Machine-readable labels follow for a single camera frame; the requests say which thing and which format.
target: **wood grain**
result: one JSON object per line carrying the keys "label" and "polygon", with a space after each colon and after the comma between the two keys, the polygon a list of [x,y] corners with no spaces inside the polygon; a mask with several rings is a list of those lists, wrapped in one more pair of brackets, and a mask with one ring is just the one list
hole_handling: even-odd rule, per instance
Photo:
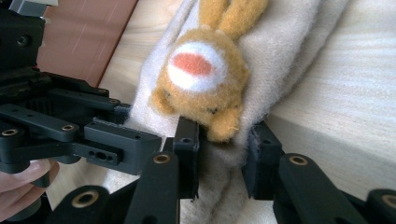
{"label": "wood grain", "polygon": [[131,103],[140,67],[163,35],[182,0],[141,0],[128,23],[100,84],[111,97]]}

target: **plush toy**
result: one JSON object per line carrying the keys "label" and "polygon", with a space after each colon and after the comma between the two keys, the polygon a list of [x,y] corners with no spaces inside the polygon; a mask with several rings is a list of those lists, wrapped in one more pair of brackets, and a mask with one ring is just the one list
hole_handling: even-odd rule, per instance
{"label": "plush toy", "polygon": [[201,0],[197,29],[167,55],[150,103],[207,127],[207,138],[227,142],[238,131],[249,71],[235,41],[267,7],[267,0]]}

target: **cloth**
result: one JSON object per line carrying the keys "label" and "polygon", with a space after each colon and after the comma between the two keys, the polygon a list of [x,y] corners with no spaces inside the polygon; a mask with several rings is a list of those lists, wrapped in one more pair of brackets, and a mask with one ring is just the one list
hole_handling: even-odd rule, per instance
{"label": "cloth", "polygon": [[[340,18],[347,0],[274,0],[238,42],[251,71],[239,133],[230,144],[201,147],[199,199],[181,202],[181,223],[233,223],[248,198],[240,167],[248,130],[290,92]],[[163,38],[143,64],[130,119],[125,126],[163,137],[175,134],[178,115],[161,116],[148,106],[163,61],[177,38],[198,25],[198,1],[185,0]]]}

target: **screw hole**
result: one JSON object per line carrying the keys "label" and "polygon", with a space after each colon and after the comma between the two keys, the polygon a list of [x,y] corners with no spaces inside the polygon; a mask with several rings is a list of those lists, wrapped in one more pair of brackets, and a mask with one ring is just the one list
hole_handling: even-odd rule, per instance
{"label": "screw hole", "polygon": [[76,196],[72,201],[72,205],[76,208],[87,207],[95,203],[96,200],[98,200],[98,198],[99,198],[98,191],[88,190]]}
{"label": "screw hole", "polygon": [[163,163],[169,162],[171,160],[171,158],[168,155],[161,154],[161,155],[155,156],[153,160],[155,163],[163,164]]}
{"label": "screw hole", "polygon": [[9,130],[3,131],[1,134],[4,136],[10,136],[10,135],[14,135],[16,133],[18,133],[17,129],[9,129]]}
{"label": "screw hole", "polygon": [[180,139],[180,142],[182,142],[182,143],[190,143],[190,142],[192,142],[192,140],[190,138],[182,138],[182,139]]}
{"label": "screw hole", "polygon": [[107,155],[103,152],[96,152],[95,157],[102,161],[105,161],[107,159]]}
{"label": "screw hole", "polygon": [[63,130],[63,131],[71,131],[71,130],[73,130],[73,129],[74,129],[74,126],[71,125],[71,124],[64,125],[64,126],[62,127],[62,130]]}

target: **finger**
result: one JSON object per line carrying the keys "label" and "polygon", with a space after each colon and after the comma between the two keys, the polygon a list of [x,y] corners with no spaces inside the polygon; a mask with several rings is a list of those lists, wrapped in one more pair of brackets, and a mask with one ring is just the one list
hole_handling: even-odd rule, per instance
{"label": "finger", "polygon": [[[49,181],[52,182],[59,172],[60,166],[56,161],[50,161]],[[37,200],[46,189],[27,184],[0,194],[0,222],[14,216]]]}
{"label": "finger", "polygon": [[17,202],[23,195],[33,188],[33,185],[24,185],[20,188],[0,193],[0,212]]}
{"label": "finger", "polygon": [[59,173],[60,166],[57,161],[49,160],[49,163],[50,163],[49,182],[52,183],[56,175]]}
{"label": "finger", "polygon": [[0,212],[0,222],[6,220],[9,217],[14,216],[22,209],[26,208],[37,200],[43,193],[45,189],[33,186],[26,194],[24,194],[17,202],[5,208]]}
{"label": "finger", "polygon": [[44,175],[51,167],[49,160],[32,161],[30,166],[21,173],[11,175],[0,172],[0,192],[19,188]]}

